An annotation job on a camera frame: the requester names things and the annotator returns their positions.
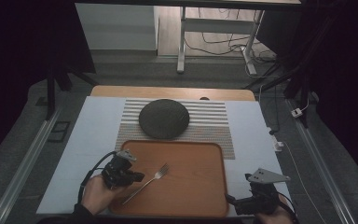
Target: wire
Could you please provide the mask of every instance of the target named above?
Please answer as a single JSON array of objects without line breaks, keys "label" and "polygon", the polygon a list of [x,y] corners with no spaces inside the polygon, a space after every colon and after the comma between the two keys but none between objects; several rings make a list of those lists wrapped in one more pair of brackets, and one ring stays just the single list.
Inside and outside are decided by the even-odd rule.
[{"label": "wire", "polygon": [[255,56],[255,51],[252,49],[251,52],[253,54],[252,58],[257,62],[257,63],[275,63],[276,62],[276,58],[263,58],[261,57],[260,55],[262,53],[265,53],[265,52],[270,52],[272,50],[270,49],[266,49],[266,50],[263,50],[261,52],[258,53],[258,56]]},{"label": "wire", "polygon": [[268,114],[265,113],[264,111],[267,110],[267,108],[269,107],[269,104],[271,104],[274,100],[269,100],[264,106],[262,106],[262,112],[263,114],[265,115],[264,117],[266,118],[266,121],[268,123],[268,126],[279,126],[277,130],[272,130],[274,131],[275,133],[280,131],[281,130],[281,125],[285,124],[287,122],[287,120],[289,120],[289,118],[292,117],[291,114],[289,115],[286,115],[286,117],[284,119],[279,119],[279,113],[278,113],[278,108],[277,108],[277,103],[275,104],[275,108],[276,108],[276,111],[277,111],[277,116],[276,116],[276,122],[272,122],[271,119],[269,118]]},{"label": "wire", "polygon": [[310,105],[310,98],[307,98],[307,105],[301,109],[301,111],[304,111],[305,109],[307,109],[308,105]]},{"label": "wire", "polygon": [[305,192],[306,192],[308,198],[310,199],[310,202],[312,203],[313,207],[315,208],[316,212],[318,213],[319,217],[322,219],[322,221],[324,222],[324,224],[327,224],[326,221],[324,220],[324,218],[322,217],[321,213],[319,212],[319,209],[316,207],[316,205],[315,205],[315,203],[313,202],[312,198],[311,198],[310,195],[308,194],[307,189],[305,188],[304,182],[302,181],[300,172],[298,171],[298,167],[297,167],[295,158],[294,158],[293,155],[292,155],[292,151],[290,150],[289,145],[287,145],[286,142],[283,142],[283,143],[287,146],[287,149],[289,149],[290,157],[292,158],[293,164],[295,165],[295,168],[296,168],[296,171],[297,171],[297,174],[298,174],[298,178],[299,178],[299,180],[300,180],[300,182],[301,182],[301,185],[302,185],[303,189],[305,190]]},{"label": "wire", "polygon": [[[240,15],[240,10],[238,9],[237,19],[238,19],[239,15]],[[199,17],[200,17],[200,19],[202,19],[201,7],[199,7]],[[204,41],[205,43],[207,43],[207,44],[220,44],[220,43],[227,43],[227,42],[228,42],[228,46],[229,46],[229,47],[231,47],[231,46],[229,45],[229,43],[230,43],[231,41],[243,40],[243,39],[249,38],[249,36],[246,36],[246,37],[241,37],[241,38],[232,39],[233,34],[231,34],[231,38],[228,39],[228,40],[222,40],[222,41],[207,41],[207,40],[205,39],[204,33],[202,32],[201,34],[202,34],[202,39],[203,39],[203,41]]]},{"label": "wire", "polygon": [[245,72],[246,72],[246,75],[248,75],[248,77],[254,77],[254,78],[269,78],[269,77],[279,77],[279,76],[270,76],[269,74],[272,74],[273,72],[275,72],[276,70],[278,70],[278,68],[281,67],[280,64],[278,64],[277,66],[277,63],[273,64],[263,75],[261,76],[253,76],[249,73],[249,70],[247,69],[248,68],[248,63],[250,63],[251,61],[247,62],[246,63],[246,66],[245,66]]},{"label": "wire", "polygon": [[246,48],[246,45],[237,44],[237,45],[231,45],[231,46],[229,46],[229,48],[232,49],[234,52],[242,52],[241,47],[245,47],[245,48]]},{"label": "wire", "polygon": [[293,212],[295,214],[297,214],[297,211],[296,211],[296,208],[295,208],[295,205],[292,203],[292,200],[289,199],[289,197],[287,197],[286,195],[280,193],[279,191],[277,191],[277,193],[281,194],[291,205],[292,205],[292,208],[293,208]]},{"label": "wire", "polygon": [[279,110],[278,110],[278,102],[277,102],[277,86],[275,86],[275,97],[274,97],[274,101],[275,101],[275,111],[276,111],[276,119],[277,119],[277,130],[274,130],[275,133],[277,133],[278,131],[281,130],[281,124],[279,123]]},{"label": "wire", "polygon": [[260,93],[258,93],[258,103],[261,105],[261,89],[263,88],[263,85],[260,86]]},{"label": "wire", "polygon": [[86,176],[83,179],[83,182],[81,182],[80,184],[80,188],[79,188],[79,192],[77,195],[77,202],[81,203],[81,200],[83,198],[83,190],[86,187],[87,182],[89,181],[89,179],[91,178],[92,174],[94,173],[95,170],[100,169],[98,168],[98,166],[101,164],[101,162],[103,162],[106,158],[108,158],[110,155],[113,155],[115,152],[109,152],[108,154],[104,155],[98,162],[97,164],[95,164],[95,166],[89,170],[89,172],[86,174]]},{"label": "wire", "polygon": [[205,53],[209,53],[209,54],[213,54],[213,55],[224,55],[224,54],[228,54],[228,53],[233,52],[233,51],[234,51],[234,49],[237,49],[237,48],[241,47],[241,46],[237,46],[237,47],[235,47],[234,49],[231,49],[231,50],[229,50],[229,51],[227,51],[227,52],[223,52],[223,53],[214,53],[214,52],[210,52],[210,51],[205,50],[205,49],[196,49],[196,48],[192,48],[192,47],[190,47],[190,46],[187,44],[186,39],[185,39],[185,43],[186,43],[186,45],[187,45],[190,49],[203,51],[203,52],[205,52]]}]

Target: table leg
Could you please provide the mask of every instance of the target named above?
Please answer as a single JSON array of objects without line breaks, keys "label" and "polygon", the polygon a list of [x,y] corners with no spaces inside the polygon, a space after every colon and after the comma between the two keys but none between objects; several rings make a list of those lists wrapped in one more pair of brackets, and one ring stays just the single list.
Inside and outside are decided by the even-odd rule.
[{"label": "table leg", "polygon": [[186,8],[181,7],[181,28],[180,28],[180,43],[178,54],[177,73],[183,74],[185,72],[185,25],[186,25]]},{"label": "table leg", "polygon": [[53,65],[48,69],[48,114],[46,120],[50,120],[55,111],[55,80]]},{"label": "table leg", "polygon": [[254,23],[252,32],[249,36],[248,43],[246,44],[246,47],[241,47],[243,58],[245,59],[246,67],[248,68],[250,76],[257,75],[257,72],[255,71],[255,66],[252,62],[250,52],[252,49],[252,45],[254,44],[255,35],[257,34],[258,26],[260,25],[263,13],[264,13],[264,10],[259,10],[256,12],[257,15],[255,17],[255,23]]}]

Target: striped mat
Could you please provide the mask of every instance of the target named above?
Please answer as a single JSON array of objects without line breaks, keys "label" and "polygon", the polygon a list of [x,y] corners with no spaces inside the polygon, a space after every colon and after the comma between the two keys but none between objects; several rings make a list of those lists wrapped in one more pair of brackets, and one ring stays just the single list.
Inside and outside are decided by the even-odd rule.
[{"label": "striped mat", "polygon": [[[118,129],[115,150],[128,140],[155,140],[147,136],[139,125],[138,117],[148,103],[157,99],[127,98]],[[223,150],[225,160],[235,160],[229,130],[226,104],[223,101],[176,100],[190,114],[187,129],[172,141],[216,143]]]}]

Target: white table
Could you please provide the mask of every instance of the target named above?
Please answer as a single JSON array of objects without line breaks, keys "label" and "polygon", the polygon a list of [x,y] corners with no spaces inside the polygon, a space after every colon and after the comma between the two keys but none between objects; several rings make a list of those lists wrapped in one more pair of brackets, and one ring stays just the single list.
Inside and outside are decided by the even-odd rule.
[{"label": "white table", "polygon": [[[176,88],[129,88],[168,91]],[[224,90],[199,90],[223,92]],[[95,163],[115,148],[118,127],[121,121],[126,97],[89,96],[80,111],[75,128],[56,168],[37,214],[70,214],[77,200],[79,185]],[[244,174],[252,174],[264,168],[281,174],[281,167],[275,155],[271,137],[256,101],[224,101],[227,119],[235,150],[235,160],[224,160],[227,176],[227,193],[236,197],[250,197],[249,182]],[[289,196],[285,183],[275,184],[277,190]],[[231,205],[228,217],[236,217]]]}]

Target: black cable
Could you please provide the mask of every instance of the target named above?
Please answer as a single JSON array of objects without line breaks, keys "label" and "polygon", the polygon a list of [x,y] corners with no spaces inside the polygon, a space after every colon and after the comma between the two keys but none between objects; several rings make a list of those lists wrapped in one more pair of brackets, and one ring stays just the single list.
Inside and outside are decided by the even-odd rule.
[{"label": "black cable", "polygon": [[233,52],[233,51],[234,51],[234,49],[237,49],[237,48],[241,47],[241,45],[240,45],[240,46],[237,46],[237,47],[235,47],[234,49],[231,49],[230,51],[227,51],[227,52],[223,52],[223,53],[213,53],[213,52],[210,52],[210,51],[205,50],[205,49],[196,49],[196,48],[192,48],[192,47],[190,47],[190,46],[187,44],[186,39],[185,39],[185,43],[186,43],[186,45],[187,45],[190,49],[203,51],[203,52],[205,52],[205,53],[210,53],[210,54],[213,54],[213,55],[224,55],[224,54],[228,54],[228,53]]},{"label": "black cable", "polygon": [[109,152],[108,154],[106,154],[102,159],[100,159],[97,164],[87,172],[86,176],[84,177],[83,181],[80,184],[80,189],[79,189],[79,193],[77,195],[77,203],[81,203],[81,200],[83,198],[83,191],[84,188],[87,185],[87,182],[89,181],[89,179],[91,178],[92,174],[94,173],[95,170],[100,169],[98,168],[98,166],[101,164],[101,162],[103,162],[106,158],[108,158],[110,155],[113,155],[115,152]]},{"label": "black cable", "polygon": [[220,9],[222,9],[222,8],[219,8],[219,12],[220,12],[220,13],[225,13],[225,12],[227,12],[227,11],[230,10],[230,9],[226,9],[225,11],[221,11]]},{"label": "black cable", "polygon": [[261,52],[258,53],[258,56],[256,57],[255,56],[255,53],[254,51],[252,50],[252,53],[254,55],[254,60],[257,62],[257,63],[275,63],[276,62],[276,59],[271,59],[271,60],[266,60],[264,59],[263,57],[261,57],[261,54],[264,53],[264,52],[269,52],[271,51],[270,49],[266,49],[266,50],[263,50]]},{"label": "black cable", "polygon": [[297,212],[296,212],[295,206],[293,205],[292,201],[286,195],[284,195],[284,194],[282,194],[282,193],[280,193],[278,191],[276,191],[276,193],[282,195],[292,205],[293,210],[288,205],[286,205],[285,203],[281,202],[281,200],[279,201],[279,206],[281,208],[283,208],[284,210],[286,210],[286,212],[288,212],[290,214],[290,216],[292,217],[293,223],[299,224],[300,222],[299,222],[299,220],[297,218]]},{"label": "black cable", "polygon": [[[239,15],[240,15],[240,10],[238,9],[237,19],[238,19]],[[200,17],[200,19],[202,19],[201,8],[200,8],[200,7],[199,7],[199,17]],[[221,43],[226,43],[226,42],[228,42],[228,46],[229,46],[229,47],[230,47],[229,43],[230,43],[231,41],[243,40],[243,39],[249,38],[249,36],[246,36],[246,37],[241,37],[241,38],[232,39],[232,36],[233,36],[233,35],[231,35],[231,38],[230,38],[229,40],[207,41],[207,40],[205,39],[204,33],[202,32],[201,34],[202,34],[202,39],[203,39],[203,41],[204,41],[205,43],[207,43],[207,44],[221,44]]]},{"label": "black cable", "polygon": [[281,125],[279,123],[279,110],[278,110],[278,102],[277,102],[277,86],[275,86],[274,101],[275,101],[275,115],[277,120],[276,122],[277,129],[276,130],[271,129],[271,131],[269,131],[269,134],[271,135],[278,133],[281,130]]},{"label": "black cable", "polygon": [[258,79],[250,84],[248,84],[245,87],[242,87],[242,90],[250,90],[255,84],[261,82],[264,78],[267,78],[269,75],[271,75],[273,72],[275,72],[278,68],[280,68],[281,65],[277,62],[275,62],[263,75],[258,77]]},{"label": "black cable", "polygon": [[246,45],[238,44],[238,45],[229,46],[229,48],[234,52],[242,52],[242,49],[240,49],[241,47],[246,47]]},{"label": "black cable", "polygon": [[[264,106],[264,108],[267,108],[268,107],[268,105],[270,104],[272,102],[272,100],[270,100],[270,101],[268,101],[268,103]],[[279,121],[279,118],[277,119],[277,121],[279,122],[279,126],[281,127],[281,125],[283,125],[284,123],[286,123],[287,122],[287,120],[289,120],[289,118],[291,117],[291,114],[288,114],[287,116],[286,116],[286,118],[284,118],[284,119],[282,119],[282,121]],[[266,120],[268,121],[268,125],[269,126],[276,126],[276,125],[278,125],[278,122],[271,122],[271,120],[269,119],[269,116],[266,116]]]}]

